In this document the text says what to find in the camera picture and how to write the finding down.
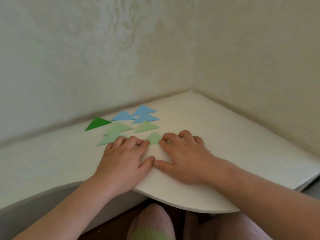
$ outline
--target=blue paper triangle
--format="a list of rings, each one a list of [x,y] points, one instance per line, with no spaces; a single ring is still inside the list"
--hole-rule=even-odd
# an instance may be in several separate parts
[[[118,121],[118,120],[135,120],[136,118],[130,115],[127,111],[122,111],[118,113],[116,117],[114,117],[110,121]]]
[[[136,112],[134,112],[133,116],[146,115],[146,114],[152,114],[152,113],[156,113],[156,111],[142,104],[139,106],[139,108],[137,108]]]
[[[150,121],[155,121],[155,120],[159,120],[159,119],[156,117],[153,117],[149,114],[143,114],[138,119],[136,119],[132,124],[142,123],[144,120],[150,122]]]

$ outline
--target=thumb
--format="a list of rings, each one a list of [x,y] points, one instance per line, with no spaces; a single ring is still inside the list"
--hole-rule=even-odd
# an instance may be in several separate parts
[[[170,176],[174,174],[174,166],[167,161],[157,160],[154,162],[154,167]]]
[[[153,163],[156,160],[154,156],[148,157],[139,167],[139,178],[142,181],[153,167]]]

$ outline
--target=left hand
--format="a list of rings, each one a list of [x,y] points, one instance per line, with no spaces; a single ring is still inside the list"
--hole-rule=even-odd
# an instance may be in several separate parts
[[[154,156],[148,157],[140,165],[140,158],[149,144],[150,141],[134,136],[128,139],[118,137],[115,142],[107,145],[92,178],[111,188],[114,197],[128,192],[136,187],[153,167]]]

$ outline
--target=leg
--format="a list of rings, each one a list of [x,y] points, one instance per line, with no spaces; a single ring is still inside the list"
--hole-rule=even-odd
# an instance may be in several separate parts
[[[127,240],[130,240],[137,228],[153,229],[162,232],[170,239],[175,240],[174,226],[169,215],[158,204],[151,204],[138,215],[128,231]]]
[[[201,226],[190,213],[186,215],[186,222],[187,220],[189,225],[193,221],[193,226],[197,227],[184,240],[272,240],[242,212],[217,216]]]

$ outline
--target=hand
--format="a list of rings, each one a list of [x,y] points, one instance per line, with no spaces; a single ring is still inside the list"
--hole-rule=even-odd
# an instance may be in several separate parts
[[[114,143],[107,145],[93,178],[111,187],[114,197],[133,189],[153,167],[153,156],[140,166],[140,158],[149,143],[134,136],[128,139],[118,137]]]
[[[173,165],[157,160],[154,166],[186,184],[209,184],[210,175],[219,169],[224,160],[215,157],[206,147],[201,137],[183,130],[176,135],[166,133],[159,144],[169,154]]]

